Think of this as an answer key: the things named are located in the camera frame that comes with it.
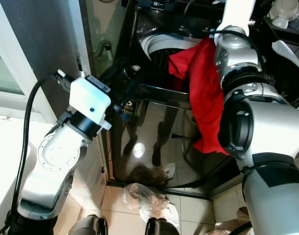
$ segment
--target black cable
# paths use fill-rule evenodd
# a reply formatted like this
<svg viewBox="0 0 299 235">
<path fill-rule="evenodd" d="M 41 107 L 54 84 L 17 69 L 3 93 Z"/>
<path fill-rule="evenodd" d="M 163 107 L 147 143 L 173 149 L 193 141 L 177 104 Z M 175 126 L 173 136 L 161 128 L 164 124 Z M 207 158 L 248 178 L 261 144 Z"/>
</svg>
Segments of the black cable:
<svg viewBox="0 0 299 235">
<path fill-rule="evenodd" d="M 248 223 L 245 223 L 244 225 L 241 225 L 239 228 L 233 230 L 231 233 L 229 233 L 229 235 L 239 235 L 240 233 L 244 232 L 247 229 L 252 228 L 252 224 L 251 221 L 249 221 Z"/>
<path fill-rule="evenodd" d="M 10 209 L 10 215 L 6 218 L 6 222 L 4 227 L 0 230 L 0 235 L 3 234 L 9 227 L 10 221 L 13 218 L 15 211 L 17 210 L 17 203 L 19 198 L 19 191 L 21 186 L 21 181 L 24 172 L 24 166 L 26 162 L 26 155 L 27 155 L 27 147 L 28 147 L 28 131 L 29 131 L 29 124 L 30 124 L 30 117 L 32 112 L 32 105 L 35 98 L 35 95 L 38 89 L 46 82 L 49 78 L 39 80 L 32 88 L 30 95 L 27 100 L 26 109 L 25 109 L 25 116 L 24 116 L 24 125 L 23 125 L 23 143 L 22 143 L 22 151 L 21 151 L 21 159 L 17 173 L 17 179 L 15 183 L 15 188 L 13 192 L 12 204 Z"/>
<path fill-rule="evenodd" d="M 47 134 L 45 136 L 50 135 L 51 133 L 53 133 L 54 131 L 56 131 L 59 128 L 60 124 L 56 124 L 54 125 L 50 131 L 47 132 Z"/>
<path fill-rule="evenodd" d="M 190 0 L 187 4 L 187 6 L 185 7 L 184 9 L 184 12 L 183 12 L 183 15 L 186 15 L 187 14 L 187 11 L 189 9 L 189 7 L 191 6 L 191 4 L 194 2 L 194 0 Z"/>
</svg>

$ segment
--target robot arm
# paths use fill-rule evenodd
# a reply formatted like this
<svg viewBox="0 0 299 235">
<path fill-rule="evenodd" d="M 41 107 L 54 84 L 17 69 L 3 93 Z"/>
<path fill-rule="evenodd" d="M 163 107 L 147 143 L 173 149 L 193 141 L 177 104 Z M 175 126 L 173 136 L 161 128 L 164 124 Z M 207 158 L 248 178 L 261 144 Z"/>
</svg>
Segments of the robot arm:
<svg viewBox="0 0 299 235">
<path fill-rule="evenodd" d="M 218 29 L 248 35 L 254 4 L 255 0 L 227 0 Z M 299 234 L 299 169 L 294 164 L 299 152 L 299 113 L 269 84 L 262 60 L 248 41 L 215 34 L 215 43 L 215 64 L 224 92 L 219 140 L 244 173 L 243 192 L 254 230 L 260 235 Z M 101 81 L 117 72 L 108 71 Z M 59 76 L 66 77 L 61 71 Z M 77 111 L 40 145 L 11 235 L 52 234 L 77 162 L 92 138 L 103 128 L 111 128 L 105 120 L 111 105 L 106 85 L 92 76 L 61 84 L 70 90 L 70 105 Z M 127 91 L 137 84 L 138 79 Z M 129 95 L 112 108 L 120 112 Z"/>
<path fill-rule="evenodd" d="M 248 1 L 227 0 L 220 29 L 248 35 L 242 22 L 248 22 L 254 1 L 247 3 L 248 16 L 241 13 L 241 23 L 230 24 L 235 18 L 229 16 L 236 9 L 231 6 L 237 2 Z M 299 169 L 294 163 L 299 152 L 299 112 L 269 84 L 259 55 L 245 40 L 219 34 L 215 42 L 224 92 L 219 141 L 244 174 L 243 194 L 254 231 L 299 234 Z"/>
<path fill-rule="evenodd" d="M 101 79 L 114 80 L 118 73 L 126 70 L 126 62 L 113 66 Z M 37 161 L 29 174 L 11 218 L 9 235 L 51 235 L 58 214 L 71 189 L 76 165 L 85 157 L 86 147 L 102 130 L 111 124 L 105 120 L 106 111 L 114 109 L 120 114 L 126 100 L 133 95 L 142 71 L 130 73 L 129 83 L 123 100 L 112 104 L 108 96 L 110 88 L 93 76 L 73 81 L 58 70 L 55 78 L 70 92 L 69 104 L 76 109 L 72 114 L 65 112 L 58 121 L 60 127 L 45 136 L 37 151 Z"/>
</svg>

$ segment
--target white wall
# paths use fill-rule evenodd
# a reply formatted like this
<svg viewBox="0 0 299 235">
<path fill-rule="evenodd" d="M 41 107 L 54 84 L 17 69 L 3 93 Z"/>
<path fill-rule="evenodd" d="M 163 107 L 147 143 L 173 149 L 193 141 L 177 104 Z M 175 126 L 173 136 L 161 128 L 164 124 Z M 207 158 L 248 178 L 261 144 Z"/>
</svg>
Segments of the white wall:
<svg viewBox="0 0 299 235">
<path fill-rule="evenodd" d="M 125 15 L 121 0 L 104 3 L 99 0 L 87 0 L 87 11 L 92 38 L 93 51 L 101 40 L 109 40 L 113 53 L 117 48 L 118 38 Z"/>
<path fill-rule="evenodd" d="M 76 168 L 73 187 L 70 191 L 72 197 L 85 210 L 98 210 L 106 188 L 106 179 L 101 172 L 103 158 L 102 146 L 97 136 L 88 145 L 85 158 Z"/>
<path fill-rule="evenodd" d="M 30 122 L 29 149 L 22 185 L 35 166 L 37 146 L 51 127 L 52 124 L 48 123 Z M 11 206 L 22 149 L 22 137 L 23 119 L 0 116 L 0 228 L 4 225 L 6 214 Z"/>
</svg>

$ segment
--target plastic bag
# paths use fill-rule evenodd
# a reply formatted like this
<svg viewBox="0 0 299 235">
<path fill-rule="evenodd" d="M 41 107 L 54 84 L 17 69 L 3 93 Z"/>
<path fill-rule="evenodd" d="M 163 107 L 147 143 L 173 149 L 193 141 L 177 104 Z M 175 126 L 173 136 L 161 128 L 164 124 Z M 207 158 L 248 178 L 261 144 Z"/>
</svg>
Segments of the plastic bag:
<svg viewBox="0 0 299 235">
<path fill-rule="evenodd" d="M 123 201 L 129 209 L 139 208 L 145 222 L 150 218 L 164 218 L 179 227 L 177 209 L 165 195 L 154 192 L 154 189 L 139 183 L 127 185 L 123 191 Z"/>
</svg>

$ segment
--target tiled floor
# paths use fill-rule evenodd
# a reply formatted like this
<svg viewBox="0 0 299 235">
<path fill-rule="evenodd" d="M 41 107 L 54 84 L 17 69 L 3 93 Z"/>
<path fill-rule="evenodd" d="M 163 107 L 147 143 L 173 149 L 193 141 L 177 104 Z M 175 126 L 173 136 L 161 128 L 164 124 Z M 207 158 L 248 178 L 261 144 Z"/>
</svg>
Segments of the tiled floor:
<svg viewBox="0 0 299 235">
<path fill-rule="evenodd" d="M 139 216 L 138 209 L 130 210 L 122 200 L 122 188 L 107 186 L 101 211 L 83 211 L 82 217 L 89 214 L 103 215 L 108 223 L 109 235 L 143 235 L 146 223 Z M 181 235 L 203 235 L 214 228 L 215 217 L 211 201 L 167 195 L 175 205 L 179 216 Z"/>
<path fill-rule="evenodd" d="M 72 228 L 72 226 L 79 219 L 81 212 L 80 204 L 70 196 L 67 197 L 67 200 L 58 216 L 56 226 L 54 227 L 55 235 L 65 235 Z"/>
<path fill-rule="evenodd" d="M 237 218 L 237 210 L 246 207 L 241 186 L 229 191 L 213 201 L 216 222 L 225 222 Z"/>
</svg>

